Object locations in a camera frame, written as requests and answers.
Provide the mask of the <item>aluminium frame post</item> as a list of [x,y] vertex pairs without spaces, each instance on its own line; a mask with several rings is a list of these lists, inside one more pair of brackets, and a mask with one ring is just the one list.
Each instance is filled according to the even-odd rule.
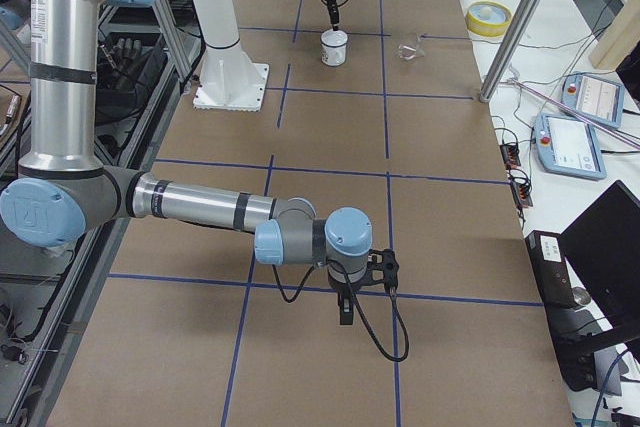
[[489,103],[495,93],[503,74],[509,66],[515,51],[532,19],[540,0],[521,0],[513,15],[503,41],[491,63],[486,78],[479,92],[479,100]]

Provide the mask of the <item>near orange terminal block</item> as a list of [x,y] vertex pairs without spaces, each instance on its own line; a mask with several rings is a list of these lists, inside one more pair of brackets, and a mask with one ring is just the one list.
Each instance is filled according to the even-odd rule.
[[511,179],[510,188],[517,208],[524,209],[533,206],[531,199],[531,182],[529,180],[524,178]]

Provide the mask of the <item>black mini computer box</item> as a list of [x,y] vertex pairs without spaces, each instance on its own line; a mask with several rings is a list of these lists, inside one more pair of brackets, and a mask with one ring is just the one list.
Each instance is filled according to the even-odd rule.
[[566,258],[560,247],[559,235],[533,230],[526,237],[525,244],[543,305],[561,309],[579,308],[569,279]]

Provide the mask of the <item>yellow tape roll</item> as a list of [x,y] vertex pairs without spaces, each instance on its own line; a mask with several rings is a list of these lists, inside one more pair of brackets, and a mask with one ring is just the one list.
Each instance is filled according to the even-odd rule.
[[508,7],[494,1],[478,1],[469,5],[465,16],[467,29],[483,37],[500,37],[511,24]]

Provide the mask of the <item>white mug lid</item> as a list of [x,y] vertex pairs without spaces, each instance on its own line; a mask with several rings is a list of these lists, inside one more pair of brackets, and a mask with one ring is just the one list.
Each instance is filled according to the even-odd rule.
[[321,34],[321,43],[324,46],[338,48],[348,42],[348,35],[342,30],[326,30]]

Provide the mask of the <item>white enamel mug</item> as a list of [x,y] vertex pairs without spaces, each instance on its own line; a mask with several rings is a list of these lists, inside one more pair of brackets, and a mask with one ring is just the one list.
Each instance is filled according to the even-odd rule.
[[347,54],[347,44],[348,42],[338,48],[332,48],[332,47],[327,47],[324,46],[321,43],[321,47],[322,47],[322,53],[321,53],[321,60],[322,62],[326,65],[326,66],[330,66],[330,67],[338,67],[344,64],[344,62],[346,61],[346,54]]

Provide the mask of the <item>far teach pendant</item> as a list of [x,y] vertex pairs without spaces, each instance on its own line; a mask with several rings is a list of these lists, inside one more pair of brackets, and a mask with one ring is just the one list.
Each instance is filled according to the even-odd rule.
[[623,114],[623,86],[593,74],[574,73],[565,80],[562,103],[602,125],[618,129]]

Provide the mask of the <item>pink green reacher stick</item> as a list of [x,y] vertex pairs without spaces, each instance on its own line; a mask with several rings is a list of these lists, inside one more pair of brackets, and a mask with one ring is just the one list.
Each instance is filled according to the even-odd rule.
[[574,116],[576,119],[590,125],[593,126],[594,128],[600,130],[601,132],[603,132],[604,134],[630,146],[632,149],[634,150],[639,150],[640,149],[640,144],[638,141],[633,140],[629,135],[627,134],[622,134],[617,130],[614,130],[608,126],[602,125],[601,123],[598,123],[597,121],[593,120],[591,117],[587,116],[586,114],[568,107],[566,105],[564,105],[563,103],[547,96],[546,94],[543,94],[539,91],[536,91],[535,89],[528,87],[527,85],[525,85],[524,83],[520,82],[519,80],[517,80],[515,77],[509,78],[506,81],[507,84],[509,85],[514,85],[517,86],[519,88],[521,88],[522,90],[542,99],[543,101],[547,102],[547,103],[551,103],[552,105],[554,105],[555,107],[557,107],[561,112]]

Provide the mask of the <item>teach pendant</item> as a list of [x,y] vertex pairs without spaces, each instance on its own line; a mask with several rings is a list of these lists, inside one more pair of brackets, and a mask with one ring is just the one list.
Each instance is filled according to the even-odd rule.
[[565,80],[562,103],[602,125],[618,129],[623,114],[623,86],[593,74],[574,73]]
[[606,167],[595,129],[577,119],[541,113],[533,132],[539,161],[549,173],[602,180]]

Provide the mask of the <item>black monitor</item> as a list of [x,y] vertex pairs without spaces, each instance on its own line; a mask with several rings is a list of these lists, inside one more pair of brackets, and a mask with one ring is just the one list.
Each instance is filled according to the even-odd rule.
[[612,328],[561,348],[578,357],[625,344],[639,356],[639,199],[620,180],[561,234],[561,251]]

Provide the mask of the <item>far orange terminal block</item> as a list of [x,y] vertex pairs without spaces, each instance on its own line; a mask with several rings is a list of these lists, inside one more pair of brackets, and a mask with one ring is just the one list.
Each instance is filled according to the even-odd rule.
[[499,148],[506,169],[517,168],[521,166],[519,156],[520,149],[518,142],[502,142]]

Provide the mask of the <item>near teach pendant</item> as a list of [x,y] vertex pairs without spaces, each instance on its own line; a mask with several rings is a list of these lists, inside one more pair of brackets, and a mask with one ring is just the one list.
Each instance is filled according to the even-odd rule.
[[602,180],[606,167],[595,129],[577,119],[541,113],[533,132],[539,161],[549,173]]

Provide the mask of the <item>orange terminal block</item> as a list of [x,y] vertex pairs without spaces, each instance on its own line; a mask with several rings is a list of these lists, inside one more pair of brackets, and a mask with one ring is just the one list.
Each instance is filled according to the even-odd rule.
[[511,179],[510,188],[517,208],[524,209],[533,206],[531,199],[531,182],[529,180],[524,178]]
[[521,166],[519,156],[520,149],[518,142],[502,142],[499,148],[506,169],[517,168]]

